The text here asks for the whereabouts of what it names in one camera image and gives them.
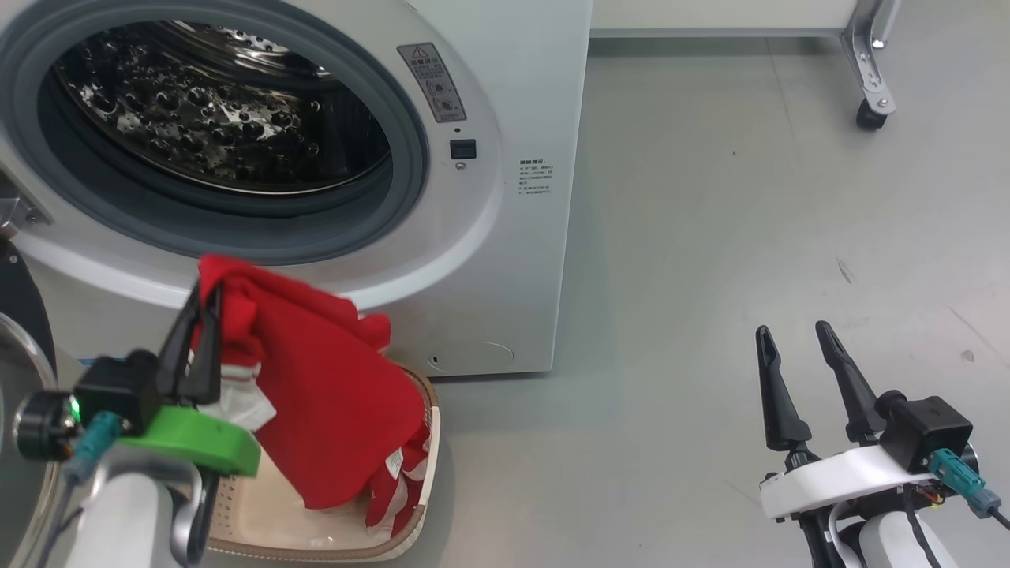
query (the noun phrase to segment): gray floor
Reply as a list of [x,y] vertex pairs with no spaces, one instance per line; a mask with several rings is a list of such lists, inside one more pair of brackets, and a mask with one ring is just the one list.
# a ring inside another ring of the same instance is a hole
[[[973,420],[1010,499],[1007,29],[1002,0],[905,3],[878,133],[854,127],[833,41],[595,43],[557,368],[438,385],[430,514],[387,566],[809,566],[756,502],[783,459],[764,447],[762,323],[816,452],[849,447],[824,318],[878,393]],[[1010,558],[963,501],[923,517],[962,566]]]

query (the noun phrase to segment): white washing machine panel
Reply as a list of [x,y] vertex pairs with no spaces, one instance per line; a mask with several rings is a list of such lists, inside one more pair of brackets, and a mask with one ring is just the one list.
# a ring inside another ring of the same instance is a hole
[[[13,29],[30,25],[24,14],[44,4],[61,2],[7,0],[0,7],[0,52],[13,41]],[[74,4],[94,5],[95,14],[109,5],[120,7],[112,21],[96,16],[90,28],[76,23],[76,35],[56,30],[46,38],[56,46],[39,41],[31,50],[59,54],[105,27],[168,19],[174,7],[194,2]],[[127,4],[129,9],[121,9]],[[235,2],[220,4],[226,12]],[[432,375],[549,369],[591,0],[287,4],[332,25],[395,80],[420,117],[427,170],[413,209],[377,242],[330,260],[275,269],[348,297],[363,310],[389,313],[393,356]],[[191,9],[183,15],[193,14]],[[231,21],[220,10],[206,18],[206,23]],[[251,26],[250,33],[272,31],[239,21]],[[293,51],[311,53],[312,45],[300,44],[298,37],[284,41]],[[398,51],[418,43],[436,48],[466,120],[436,122]],[[360,96],[370,88],[348,87]],[[44,112],[32,101],[18,113]],[[64,199],[49,172],[39,171],[39,162],[19,145],[15,130],[30,129],[31,121],[26,124],[0,123],[0,165],[49,221],[21,227],[15,243],[46,267],[35,273],[57,343],[80,358],[156,347],[188,295],[196,260],[109,228]],[[449,141],[467,138],[477,140],[477,158],[453,160]],[[59,161],[52,167],[60,169]]]

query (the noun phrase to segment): washing machine door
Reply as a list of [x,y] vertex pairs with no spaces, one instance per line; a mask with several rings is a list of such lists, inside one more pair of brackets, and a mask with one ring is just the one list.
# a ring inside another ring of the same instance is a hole
[[17,243],[117,294],[177,308],[214,253],[375,307],[493,222],[494,113],[405,2],[8,0],[0,53]]
[[56,467],[21,457],[13,422],[22,400],[57,385],[53,337],[38,291],[17,249],[0,239],[0,566],[19,568],[40,536]]

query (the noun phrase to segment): green plastic part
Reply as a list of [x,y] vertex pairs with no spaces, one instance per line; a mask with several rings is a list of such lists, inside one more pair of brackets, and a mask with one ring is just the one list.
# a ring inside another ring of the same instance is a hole
[[256,477],[260,444],[245,430],[186,406],[162,406],[140,438],[119,444],[179,458],[222,475]]

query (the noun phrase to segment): warning label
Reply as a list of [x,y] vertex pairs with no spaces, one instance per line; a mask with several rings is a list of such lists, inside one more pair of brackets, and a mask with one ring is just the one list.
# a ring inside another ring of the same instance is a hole
[[428,99],[435,122],[456,122],[467,119],[456,83],[442,63],[433,43],[415,43],[397,48],[400,57],[410,68],[417,84]]
[[550,193],[550,180],[554,167],[543,160],[519,161],[519,195],[544,195]]

